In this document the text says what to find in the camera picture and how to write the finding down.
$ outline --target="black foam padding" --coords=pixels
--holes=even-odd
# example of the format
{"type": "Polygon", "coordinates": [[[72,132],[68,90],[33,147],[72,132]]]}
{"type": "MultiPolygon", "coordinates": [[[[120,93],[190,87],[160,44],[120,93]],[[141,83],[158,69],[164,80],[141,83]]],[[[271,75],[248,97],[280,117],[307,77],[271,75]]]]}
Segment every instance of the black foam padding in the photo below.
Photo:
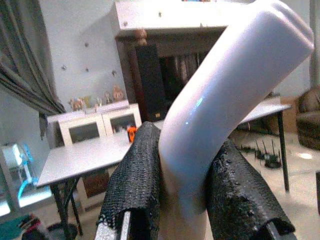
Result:
{"type": "Polygon", "coordinates": [[[273,222],[280,235],[295,231],[261,175],[227,140],[206,179],[206,208],[215,240],[260,240],[273,222]]]}
{"type": "Polygon", "coordinates": [[[125,211],[131,211],[133,239],[158,239],[160,130],[144,122],[134,142],[113,172],[107,187],[99,219],[113,229],[121,229],[125,211]]]}

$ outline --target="gray curtain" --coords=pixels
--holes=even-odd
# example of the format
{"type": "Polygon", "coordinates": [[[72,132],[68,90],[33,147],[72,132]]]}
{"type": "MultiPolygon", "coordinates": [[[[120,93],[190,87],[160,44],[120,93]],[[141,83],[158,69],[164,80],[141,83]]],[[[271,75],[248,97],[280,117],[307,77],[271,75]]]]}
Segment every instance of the gray curtain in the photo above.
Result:
{"type": "Polygon", "coordinates": [[[64,113],[38,0],[0,0],[0,88],[45,115],[64,113]]]}

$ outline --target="tiled floor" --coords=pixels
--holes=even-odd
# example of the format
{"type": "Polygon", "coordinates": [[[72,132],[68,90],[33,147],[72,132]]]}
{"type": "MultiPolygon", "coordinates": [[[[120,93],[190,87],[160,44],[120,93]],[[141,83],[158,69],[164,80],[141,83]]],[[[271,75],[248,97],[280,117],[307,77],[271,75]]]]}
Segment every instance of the tiled floor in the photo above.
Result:
{"type": "MultiPolygon", "coordinates": [[[[271,139],[273,139],[276,152],[280,149],[279,139],[275,136],[235,131],[231,138],[239,146],[243,144],[251,147],[256,146],[255,140],[257,140],[261,149],[263,148],[262,140],[264,140],[269,152],[272,152],[271,139]]],[[[315,172],[320,170],[320,151],[300,146],[295,134],[286,134],[285,141],[290,193],[285,192],[281,168],[268,169],[264,167],[264,162],[261,162],[260,165],[260,161],[255,160],[253,154],[244,153],[243,155],[268,183],[285,213],[295,225],[297,239],[317,240],[320,238],[320,216],[317,209],[315,172]],[[301,156],[312,157],[312,159],[304,159],[301,156]]],[[[84,235],[78,239],[94,239],[99,212],[100,207],[97,207],[80,215],[84,235]]],[[[39,216],[46,226],[59,221],[55,204],[38,209],[33,213],[39,216]]],[[[206,240],[212,240],[209,224],[207,229],[206,240]]]]}

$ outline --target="white folding table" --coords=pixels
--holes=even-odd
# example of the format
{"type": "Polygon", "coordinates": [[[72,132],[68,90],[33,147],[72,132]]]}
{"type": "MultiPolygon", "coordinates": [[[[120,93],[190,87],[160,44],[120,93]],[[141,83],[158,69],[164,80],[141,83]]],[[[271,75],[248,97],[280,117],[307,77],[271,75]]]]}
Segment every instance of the white folding table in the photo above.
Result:
{"type": "Polygon", "coordinates": [[[54,148],[49,152],[37,187],[50,185],[67,240],[71,240],[67,215],[69,201],[72,204],[79,234],[83,234],[73,198],[73,191],[79,178],[118,164],[130,146],[128,134],[123,132],[54,148]],[[64,199],[61,198],[59,184],[65,184],[67,189],[64,199]]]}
{"type": "MultiPolygon", "coordinates": [[[[262,102],[241,121],[241,123],[246,123],[265,116],[277,114],[284,186],[287,192],[289,191],[289,181],[283,129],[283,111],[289,108],[291,108],[290,105],[262,102]]],[[[161,129],[163,121],[155,122],[154,124],[161,129]]],[[[81,224],[72,194],[79,178],[99,169],[118,164],[124,158],[130,146],[128,135],[124,132],[77,142],[72,145],[54,148],[50,151],[37,187],[50,185],[67,240],[71,239],[67,216],[69,201],[72,203],[79,233],[82,235],[81,224]],[[69,192],[66,194],[64,201],[61,198],[58,188],[58,184],[62,183],[66,184],[66,186],[67,183],[71,183],[71,187],[69,187],[69,192]]]]}

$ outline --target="brown armchair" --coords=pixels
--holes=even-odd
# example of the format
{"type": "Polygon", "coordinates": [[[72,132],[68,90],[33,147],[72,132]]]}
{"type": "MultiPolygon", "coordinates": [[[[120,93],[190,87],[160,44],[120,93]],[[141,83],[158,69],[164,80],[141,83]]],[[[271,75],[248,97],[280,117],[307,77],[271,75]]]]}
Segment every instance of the brown armchair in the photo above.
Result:
{"type": "Polygon", "coordinates": [[[298,99],[296,126],[299,143],[320,150],[320,85],[298,99]]]}

